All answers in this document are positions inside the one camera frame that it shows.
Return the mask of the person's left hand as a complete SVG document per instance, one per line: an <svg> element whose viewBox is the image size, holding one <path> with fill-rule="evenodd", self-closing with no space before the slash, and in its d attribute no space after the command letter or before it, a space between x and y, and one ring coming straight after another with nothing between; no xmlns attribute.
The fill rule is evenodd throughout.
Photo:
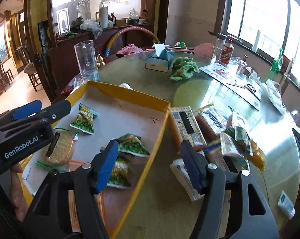
<svg viewBox="0 0 300 239"><path fill-rule="evenodd" d="M22 186L18 177L18 174L22 173L22 167L20 164L16 164L11 168L11 188L10 188L10 199L12 205L15 208L16 218L23 222L27 213L27 204L23 195Z"/></svg>

